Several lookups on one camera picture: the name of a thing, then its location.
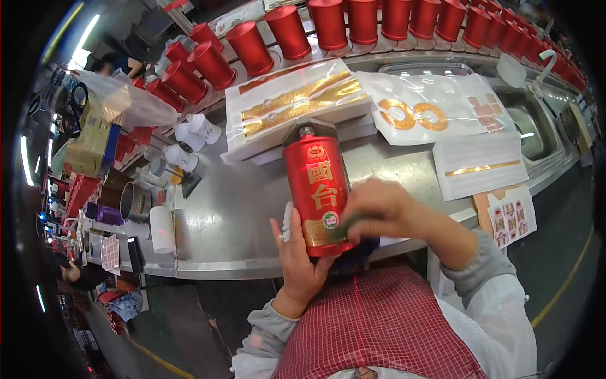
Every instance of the hand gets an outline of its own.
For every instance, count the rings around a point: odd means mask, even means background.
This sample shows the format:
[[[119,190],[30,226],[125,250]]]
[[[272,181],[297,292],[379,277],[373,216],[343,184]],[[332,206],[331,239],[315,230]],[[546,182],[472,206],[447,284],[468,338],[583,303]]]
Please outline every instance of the hand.
[[[355,214],[369,215],[347,231],[347,238],[361,236],[410,237],[427,240],[435,212],[416,201],[397,183],[369,178],[353,186],[341,220]]]
[[[301,216],[295,208],[290,214],[289,242],[280,238],[282,231],[278,222],[274,219],[270,222],[284,273],[284,286],[272,305],[284,317],[299,318],[311,299],[322,289],[328,270],[338,256],[320,258],[315,266],[311,263],[301,229]]]

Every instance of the yellow floor line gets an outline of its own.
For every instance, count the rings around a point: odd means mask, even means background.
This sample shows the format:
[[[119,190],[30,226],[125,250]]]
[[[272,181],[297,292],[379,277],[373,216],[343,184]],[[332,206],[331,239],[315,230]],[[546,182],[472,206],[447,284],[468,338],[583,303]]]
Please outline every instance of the yellow floor line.
[[[543,308],[543,310],[539,313],[539,315],[537,317],[535,317],[534,320],[532,320],[532,322],[530,323],[533,328],[536,327],[545,318],[545,316],[549,313],[551,308],[553,308],[553,306],[558,302],[558,299],[560,299],[560,296],[562,296],[562,294],[564,293],[566,288],[568,288],[568,286],[570,285],[572,278],[574,277],[576,271],[579,269],[579,266],[581,265],[581,261],[583,260],[583,256],[585,255],[585,252],[589,248],[589,244],[591,242],[592,236],[593,236],[593,226],[591,227],[591,231],[589,232],[589,236],[587,237],[587,242],[585,242],[585,247],[583,247],[583,251],[579,255],[579,258],[577,258],[576,263],[574,264],[574,266],[572,267],[572,270],[570,271],[570,274],[568,274],[568,278],[566,278],[566,280],[562,284],[562,287],[560,287],[560,289],[556,292],[556,294],[553,295],[553,298],[551,299],[551,301]]]
[[[102,313],[104,316],[106,316],[106,312],[103,312],[101,310],[101,308],[99,306],[97,306],[97,304],[93,304],[93,307],[95,309],[97,309],[100,313]],[[131,344],[135,345],[135,347],[139,350],[141,350],[141,352],[143,352],[143,354],[146,354],[148,357],[150,357],[151,359],[155,360],[156,362],[158,362],[159,364],[163,365],[164,367],[166,367],[167,369],[171,370],[172,372],[174,372],[175,374],[177,374],[180,377],[186,378],[186,379],[195,379],[195,377],[190,374],[189,372],[185,372],[182,369],[166,362],[165,360],[163,360],[162,358],[160,358],[159,356],[157,356],[156,354],[150,352],[149,350],[147,350],[146,348],[144,348],[143,346],[141,346],[140,344],[138,344],[137,342],[135,342],[131,336],[129,336],[128,334],[124,335],[126,337],[126,339],[128,341],[130,341]]]

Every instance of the woman's left hand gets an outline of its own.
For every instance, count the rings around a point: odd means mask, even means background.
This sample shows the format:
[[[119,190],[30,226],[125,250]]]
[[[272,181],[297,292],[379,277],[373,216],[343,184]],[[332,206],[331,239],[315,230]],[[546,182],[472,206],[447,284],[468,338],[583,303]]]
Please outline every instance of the woman's left hand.
[[[299,318],[311,299],[322,289],[328,270],[338,256],[320,258],[315,265],[311,263],[301,228],[301,216],[295,208],[290,214],[289,242],[280,238],[282,231],[278,222],[274,219],[270,222],[284,273],[284,286],[278,291],[272,306],[284,317]]]

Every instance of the gold ring-shaped label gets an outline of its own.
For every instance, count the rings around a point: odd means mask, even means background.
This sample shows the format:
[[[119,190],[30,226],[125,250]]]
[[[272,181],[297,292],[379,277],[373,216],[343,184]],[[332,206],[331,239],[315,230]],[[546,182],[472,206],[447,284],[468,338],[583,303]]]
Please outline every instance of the gold ring-shaped label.
[[[436,122],[427,121],[427,119],[423,117],[423,112],[426,111],[432,112],[434,115],[436,115],[438,120]],[[448,126],[444,112],[442,112],[440,108],[426,102],[420,102],[419,104],[415,105],[415,118],[417,121],[419,121],[422,127],[427,130],[431,130],[432,132],[441,132]]]
[[[383,99],[379,101],[378,105],[380,108],[386,110],[391,107],[396,107],[401,109],[406,114],[406,117],[403,120],[397,120],[391,117],[389,113],[381,112],[381,116],[383,116],[385,122],[387,122],[394,128],[399,130],[409,130],[412,129],[413,126],[415,126],[415,113],[413,112],[412,108],[408,106],[408,104],[396,99]]]

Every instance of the red plaid apron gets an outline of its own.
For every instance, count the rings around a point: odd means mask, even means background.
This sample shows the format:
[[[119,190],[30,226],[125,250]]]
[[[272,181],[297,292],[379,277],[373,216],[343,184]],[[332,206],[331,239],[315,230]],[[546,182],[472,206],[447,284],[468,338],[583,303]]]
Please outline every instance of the red plaid apron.
[[[407,266],[322,291],[290,335],[272,378],[325,379],[369,366],[429,379],[487,378],[428,283]]]

